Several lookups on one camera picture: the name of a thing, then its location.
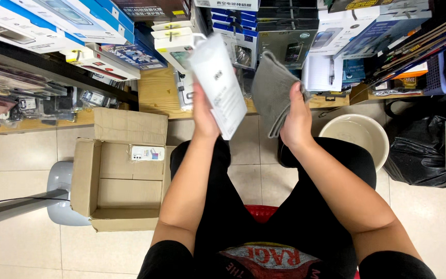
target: red stool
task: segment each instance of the red stool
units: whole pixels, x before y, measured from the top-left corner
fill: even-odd
[[[260,205],[244,205],[257,223],[264,224],[269,220],[271,215],[275,214],[278,207],[276,206],[260,206]],[[354,279],[361,279],[359,271],[355,273]]]

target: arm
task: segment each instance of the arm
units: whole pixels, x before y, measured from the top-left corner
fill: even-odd
[[[290,113],[280,132],[338,221],[352,235],[358,263],[377,251],[398,251],[421,259],[404,227],[382,197],[320,147],[311,136],[309,104],[290,91]],[[326,175],[324,170],[335,175]]]
[[[206,201],[214,143],[220,134],[201,86],[194,84],[194,90],[194,136],[164,197],[151,242],[152,246],[163,240],[175,240],[192,255]]]

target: microfiber towel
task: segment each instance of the microfiber towel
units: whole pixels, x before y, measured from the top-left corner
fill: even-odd
[[[259,67],[254,76],[251,94],[254,106],[261,115],[268,137],[278,137],[290,112],[290,88],[300,81],[276,59],[271,51],[264,51]],[[311,94],[300,86],[304,101],[311,99]]]

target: t-shirt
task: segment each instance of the t-shirt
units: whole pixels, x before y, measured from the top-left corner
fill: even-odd
[[[436,279],[422,261],[394,251],[366,257],[359,275],[362,279]],[[281,244],[246,243],[195,260],[183,244],[172,240],[160,241],[147,252],[137,279],[153,278],[345,279],[328,263]]]

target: tile floor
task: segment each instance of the tile floor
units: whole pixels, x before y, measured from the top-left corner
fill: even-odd
[[[384,125],[382,104],[341,108],[319,119],[314,111],[313,135],[345,113],[370,116]],[[230,142],[228,170],[246,204],[279,206],[297,182],[297,171],[276,160],[276,140],[268,139],[258,116],[248,116]],[[168,144],[190,139],[193,121],[169,124]],[[52,130],[0,136],[0,199],[40,193],[59,160],[73,158],[78,136],[92,128]],[[378,172],[377,191],[405,225],[414,245],[438,278],[446,278],[446,189],[409,186]],[[134,279],[153,232],[103,232],[91,227],[54,224],[46,209],[0,223],[0,278]]]

